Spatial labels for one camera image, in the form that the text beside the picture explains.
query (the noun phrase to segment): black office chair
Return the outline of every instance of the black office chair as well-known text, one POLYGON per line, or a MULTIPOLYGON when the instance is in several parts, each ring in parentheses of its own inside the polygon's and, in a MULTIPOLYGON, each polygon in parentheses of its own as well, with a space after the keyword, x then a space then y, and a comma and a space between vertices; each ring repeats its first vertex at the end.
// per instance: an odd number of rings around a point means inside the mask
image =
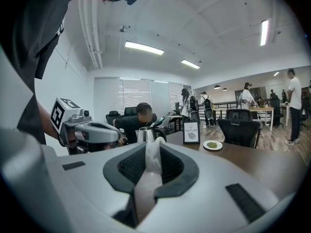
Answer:
POLYGON ((108 124, 113 126, 113 120, 120 118, 121 115, 117 111, 110 111, 108 115, 106 115, 106 120, 108 124))
POLYGON ((260 128, 259 122, 233 122, 231 120, 221 118, 219 118, 217 122, 225 135, 224 142, 249 148, 255 147, 256 134, 260 128))
POLYGON ((307 128, 309 130, 309 127, 304 123, 310 116, 310 98, 304 97, 301 100, 301 110, 300 110, 300 130, 302 130, 302 127, 307 128))
POLYGON ((132 117, 132 116, 136 116, 137 112, 136 112, 136 107, 126 107, 124 109, 124 116, 125 117, 132 117))
MULTIPOLYGON (((249 110, 245 110, 245 109, 230 109, 230 110, 227 110, 225 118, 234 123, 238 123, 240 121, 253 121, 253 114, 249 110)), ((258 121, 258 123, 259 123, 259 129, 257 132, 257 139, 255 142, 254 148, 257 148, 257 144, 258 144, 259 137, 260 137, 260 132, 263 126, 262 122, 258 121)))
POLYGON ((271 99, 270 104, 271 107, 274 108, 273 122, 275 122, 275 126, 278 127, 282 125, 284 127, 283 123, 280 122, 280 119, 284 117, 280 110, 280 99, 271 99))

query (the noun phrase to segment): ceiling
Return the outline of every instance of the ceiling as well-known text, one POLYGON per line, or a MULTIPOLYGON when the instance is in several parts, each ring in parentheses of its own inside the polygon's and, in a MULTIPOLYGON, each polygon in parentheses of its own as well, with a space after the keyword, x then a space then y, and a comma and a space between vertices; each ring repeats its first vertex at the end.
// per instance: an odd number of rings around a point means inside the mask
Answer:
MULTIPOLYGON (((75 24, 79 20, 77 0, 72 3, 75 24)), ((93 54, 97 65, 90 62, 88 70, 127 67, 178 72, 196 79, 303 49, 301 31, 281 0, 138 0, 132 6, 125 1, 83 0, 81 8, 82 23, 90 28, 90 45, 101 52, 93 54), (268 43, 260 47, 261 22, 267 19, 268 43), (127 49, 127 40, 165 52, 158 56, 127 49), (180 63, 183 59, 201 68, 180 63)))

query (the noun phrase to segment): desk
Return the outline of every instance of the desk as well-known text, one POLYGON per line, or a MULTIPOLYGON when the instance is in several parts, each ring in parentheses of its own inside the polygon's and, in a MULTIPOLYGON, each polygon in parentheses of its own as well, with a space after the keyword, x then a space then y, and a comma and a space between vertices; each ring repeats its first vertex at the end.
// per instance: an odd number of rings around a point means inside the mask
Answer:
POLYGON ((177 132, 177 127, 176 127, 176 120, 178 120, 178 131, 180 131, 181 123, 180 120, 183 118, 183 116, 167 116, 169 118, 169 125, 172 121, 174 121, 174 129, 175 132, 177 132))
POLYGON ((259 150, 223 143, 218 151, 205 150, 211 140, 201 134, 201 144, 183 144, 183 132, 168 135, 167 142, 229 160, 271 189, 281 200, 300 186, 307 168, 298 152, 259 150))
POLYGON ((286 122, 285 126, 287 127, 288 120, 290 119, 290 104, 280 103, 280 107, 286 108, 286 122))
POLYGON ((271 111, 270 131, 272 131, 272 128, 273 128, 273 115, 274 115, 274 108, 273 107, 263 107, 263 108, 260 108, 260 107, 258 107, 258 108, 249 107, 249 110, 251 112, 265 111, 266 112, 265 124, 266 124, 267 127, 268 127, 268 124, 267 124, 267 114, 268 114, 268 111, 271 111))

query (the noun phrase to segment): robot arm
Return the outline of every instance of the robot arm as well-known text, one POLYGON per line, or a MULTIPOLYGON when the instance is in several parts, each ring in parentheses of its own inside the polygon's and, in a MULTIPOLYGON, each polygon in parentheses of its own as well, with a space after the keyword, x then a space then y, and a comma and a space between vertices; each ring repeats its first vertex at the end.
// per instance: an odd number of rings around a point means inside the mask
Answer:
POLYGON ((67 132, 75 132, 78 152, 103 150, 105 143, 116 142, 121 133, 107 123, 92 120, 89 111, 82 109, 69 99, 56 98, 50 121, 60 141, 70 147, 67 132))

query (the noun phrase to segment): black t-shirt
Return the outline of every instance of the black t-shirt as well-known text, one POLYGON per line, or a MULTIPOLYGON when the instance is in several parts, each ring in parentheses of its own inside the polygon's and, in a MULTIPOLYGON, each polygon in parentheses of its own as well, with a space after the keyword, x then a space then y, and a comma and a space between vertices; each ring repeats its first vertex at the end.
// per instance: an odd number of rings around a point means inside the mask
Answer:
POLYGON ((2 0, 0 3, 5 8, 1 15, 0 43, 17 74, 34 93, 17 128, 30 133, 41 144, 46 142, 35 97, 35 78, 43 77, 46 64, 58 43, 56 32, 70 1, 14 0, 14 4, 10 5, 2 0))
POLYGON ((142 123, 138 120, 138 116, 126 116, 119 119, 116 119, 115 126, 116 128, 124 129, 125 136, 128 140, 128 143, 136 143, 136 130, 139 130, 142 127, 149 127, 153 122, 156 121, 156 114, 152 114, 152 120, 149 123, 142 123))

